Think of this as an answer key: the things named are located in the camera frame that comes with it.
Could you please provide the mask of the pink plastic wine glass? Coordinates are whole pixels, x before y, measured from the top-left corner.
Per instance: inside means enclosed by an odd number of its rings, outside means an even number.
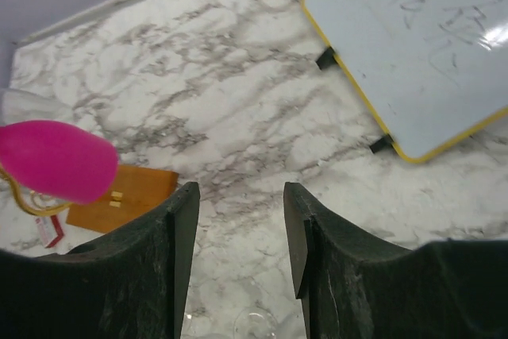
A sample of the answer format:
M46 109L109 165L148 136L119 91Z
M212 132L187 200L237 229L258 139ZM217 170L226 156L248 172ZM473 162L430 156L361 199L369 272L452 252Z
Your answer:
M107 140L59 121L1 127L1 166L32 191L87 204L114 181L118 154Z

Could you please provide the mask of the clear wine glass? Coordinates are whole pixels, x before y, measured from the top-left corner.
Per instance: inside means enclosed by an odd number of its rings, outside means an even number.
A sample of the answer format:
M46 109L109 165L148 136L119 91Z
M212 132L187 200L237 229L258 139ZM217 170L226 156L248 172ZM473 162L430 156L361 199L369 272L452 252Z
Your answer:
M31 120L71 123L74 118L72 109L57 99L23 90L1 89L1 125Z
M274 339L277 321L259 307L242 310L233 324L234 339Z

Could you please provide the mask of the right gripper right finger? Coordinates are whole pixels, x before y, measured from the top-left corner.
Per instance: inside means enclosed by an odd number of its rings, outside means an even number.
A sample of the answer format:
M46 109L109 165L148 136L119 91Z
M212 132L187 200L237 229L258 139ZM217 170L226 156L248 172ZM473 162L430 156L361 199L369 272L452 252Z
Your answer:
M382 240L299 183L283 192L294 292L309 338L504 338L507 243Z

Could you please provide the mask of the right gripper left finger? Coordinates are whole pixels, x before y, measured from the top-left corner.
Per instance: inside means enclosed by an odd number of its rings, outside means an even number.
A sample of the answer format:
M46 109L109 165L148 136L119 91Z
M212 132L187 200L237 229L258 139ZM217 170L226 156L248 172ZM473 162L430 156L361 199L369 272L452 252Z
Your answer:
M139 218L63 255L1 254L4 338L177 338L200 192L189 182Z

